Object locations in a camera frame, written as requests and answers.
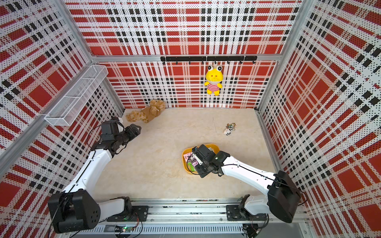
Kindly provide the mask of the yellow plastic storage tray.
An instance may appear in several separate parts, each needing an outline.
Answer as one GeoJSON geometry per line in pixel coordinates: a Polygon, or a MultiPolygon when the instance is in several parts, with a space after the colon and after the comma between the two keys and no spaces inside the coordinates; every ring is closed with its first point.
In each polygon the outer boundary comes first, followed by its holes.
{"type": "MultiPolygon", "coordinates": [[[[212,144],[212,143],[210,143],[210,144],[205,144],[205,146],[206,146],[209,150],[213,151],[215,154],[217,154],[217,153],[220,151],[219,147],[218,147],[216,144],[212,144]]],[[[183,167],[184,167],[184,170],[185,170],[187,173],[189,173],[189,174],[191,174],[192,172],[195,172],[195,169],[194,169],[193,165],[190,164],[190,171],[188,170],[188,167],[187,167],[187,165],[188,165],[188,163],[189,163],[189,162],[188,162],[188,158],[190,157],[191,154],[192,154],[192,147],[191,147],[191,148],[187,148],[187,149],[185,149],[185,150],[183,151],[183,153],[182,153],[183,167]]]]}

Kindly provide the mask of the pink cartoon tissue pack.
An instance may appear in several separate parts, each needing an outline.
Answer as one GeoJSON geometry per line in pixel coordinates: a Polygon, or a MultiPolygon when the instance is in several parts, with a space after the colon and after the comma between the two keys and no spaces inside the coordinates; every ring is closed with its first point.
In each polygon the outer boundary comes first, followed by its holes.
{"type": "Polygon", "coordinates": [[[186,164],[187,164],[188,162],[194,160],[194,157],[193,157],[193,153],[192,153],[192,152],[185,153],[185,154],[183,155],[183,158],[184,158],[184,161],[185,161],[186,164]]]}
{"type": "Polygon", "coordinates": [[[197,165],[199,165],[197,160],[190,161],[188,164],[191,165],[192,168],[195,168],[197,165]]]}

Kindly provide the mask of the green tissue pack front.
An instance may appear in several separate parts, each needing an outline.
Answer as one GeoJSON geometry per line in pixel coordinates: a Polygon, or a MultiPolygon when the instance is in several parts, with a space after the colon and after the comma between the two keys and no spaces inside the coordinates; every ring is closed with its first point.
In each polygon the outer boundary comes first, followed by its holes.
{"type": "Polygon", "coordinates": [[[195,168],[193,167],[193,165],[188,165],[188,168],[190,169],[191,172],[195,172],[195,168]]]}

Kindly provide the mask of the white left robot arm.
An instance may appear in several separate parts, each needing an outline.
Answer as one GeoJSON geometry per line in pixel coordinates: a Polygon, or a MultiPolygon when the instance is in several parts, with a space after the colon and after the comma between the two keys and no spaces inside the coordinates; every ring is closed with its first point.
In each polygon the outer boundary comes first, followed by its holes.
{"type": "Polygon", "coordinates": [[[101,125],[100,141],[93,144],[78,174],[63,191],[53,194],[48,201],[55,233],[90,230],[115,215],[133,217],[134,209],[129,197],[98,203],[92,195],[107,164],[140,133],[140,126],[131,124],[124,127],[121,118],[112,118],[101,125]]]}

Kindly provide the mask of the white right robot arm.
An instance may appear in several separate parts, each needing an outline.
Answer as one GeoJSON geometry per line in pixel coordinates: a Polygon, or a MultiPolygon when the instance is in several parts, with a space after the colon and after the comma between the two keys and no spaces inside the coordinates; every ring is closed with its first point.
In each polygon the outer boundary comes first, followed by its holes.
{"type": "Polygon", "coordinates": [[[204,144],[192,148],[184,156],[185,167],[193,175],[209,174],[236,178],[262,193],[261,196],[245,195],[236,208],[228,208],[229,220],[254,221],[272,214],[285,223],[292,223],[302,199],[302,191],[284,172],[266,172],[249,166],[232,155],[215,153],[204,144]]]}

